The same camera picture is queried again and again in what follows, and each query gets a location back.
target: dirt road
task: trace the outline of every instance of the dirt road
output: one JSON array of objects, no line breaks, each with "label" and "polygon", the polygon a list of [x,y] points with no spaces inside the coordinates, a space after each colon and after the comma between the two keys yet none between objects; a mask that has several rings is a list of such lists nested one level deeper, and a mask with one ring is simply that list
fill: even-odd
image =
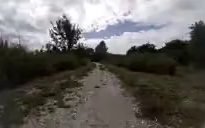
[{"label": "dirt road", "polygon": [[75,95],[65,96],[73,99],[72,106],[57,109],[53,115],[42,119],[46,128],[147,128],[143,121],[137,120],[132,99],[123,94],[120,81],[108,71],[103,71],[100,64],[81,82]]}]

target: dry grass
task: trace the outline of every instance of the dry grass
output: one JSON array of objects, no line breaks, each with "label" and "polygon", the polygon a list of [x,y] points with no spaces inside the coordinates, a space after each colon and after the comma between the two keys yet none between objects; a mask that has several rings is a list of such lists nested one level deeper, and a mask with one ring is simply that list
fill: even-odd
[{"label": "dry grass", "polygon": [[168,76],[107,67],[139,101],[143,117],[183,128],[204,123],[205,71],[178,69],[178,75]]}]

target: shrub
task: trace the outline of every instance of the shrub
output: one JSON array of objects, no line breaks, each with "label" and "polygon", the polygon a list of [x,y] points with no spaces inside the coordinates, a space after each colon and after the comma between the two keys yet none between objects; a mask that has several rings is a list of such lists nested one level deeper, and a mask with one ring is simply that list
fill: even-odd
[{"label": "shrub", "polygon": [[125,59],[127,68],[133,71],[157,74],[175,74],[176,62],[164,54],[134,54]]},{"label": "shrub", "polygon": [[0,39],[0,90],[16,87],[39,76],[72,70],[87,63],[69,53],[30,52]]}]

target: sky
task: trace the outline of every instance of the sky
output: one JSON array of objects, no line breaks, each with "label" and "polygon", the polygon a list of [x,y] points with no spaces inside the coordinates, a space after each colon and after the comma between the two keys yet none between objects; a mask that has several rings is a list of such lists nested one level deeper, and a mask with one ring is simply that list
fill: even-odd
[{"label": "sky", "polygon": [[81,42],[94,48],[104,40],[108,52],[125,54],[133,45],[189,39],[188,27],[205,21],[205,0],[0,0],[0,35],[41,48],[63,14],[84,30]]}]

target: dirt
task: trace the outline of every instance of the dirt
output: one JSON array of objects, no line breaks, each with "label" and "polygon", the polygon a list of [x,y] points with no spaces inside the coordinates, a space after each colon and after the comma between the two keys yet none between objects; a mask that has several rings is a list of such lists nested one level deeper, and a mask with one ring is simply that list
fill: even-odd
[{"label": "dirt", "polygon": [[151,127],[135,117],[133,98],[124,92],[116,76],[101,70],[99,65],[80,80],[83,87],[70,89],[64,96],[64,103],[69,107],[41,113],[39,117],[29,116],[22,128]]}]

